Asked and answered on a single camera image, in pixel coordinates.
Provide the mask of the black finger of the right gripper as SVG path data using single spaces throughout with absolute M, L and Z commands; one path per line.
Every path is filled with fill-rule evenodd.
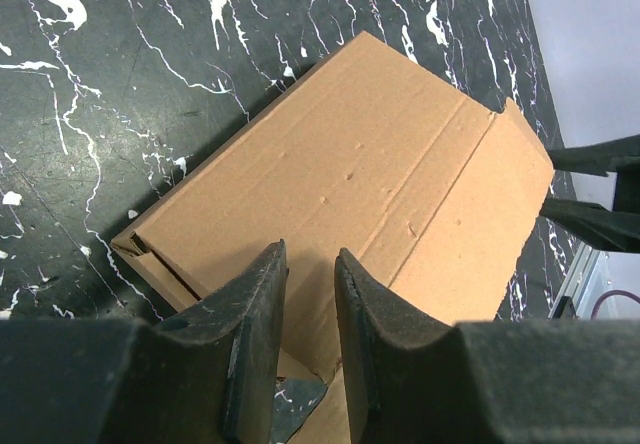
M 606 176 L 639 168 L 639 136 L 583 147 L 548 149 L 555 170 Z

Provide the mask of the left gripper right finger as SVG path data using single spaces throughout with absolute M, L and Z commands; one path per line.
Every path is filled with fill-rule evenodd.
M 334 287 L 354 443 L 635 443 L 639 325 L 423 313 L 348 250 Z

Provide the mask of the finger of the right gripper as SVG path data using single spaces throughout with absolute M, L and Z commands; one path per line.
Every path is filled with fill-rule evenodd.
M 540 215 L 586 245 L 606 252 L 639 252 L 639 215 L 610 211 L 595 203 L 546 199 Z

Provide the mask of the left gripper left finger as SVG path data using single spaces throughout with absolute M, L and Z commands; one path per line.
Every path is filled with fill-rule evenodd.
M 269 244 L 188 309 L 141 320 L 1 324 L 5 443 L 266 443 L 286 246 Z

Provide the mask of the brown cardboard box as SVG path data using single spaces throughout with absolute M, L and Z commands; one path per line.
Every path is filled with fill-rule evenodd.
M 554 176 L 519 107 L 494 112 L 361 33 L 316 64 L 112 248 L 174 309 L 287 248 L 281 374 L 328 387 L 296 443 L 346 443 L 334 263 L 446 323 L 492 320 Z

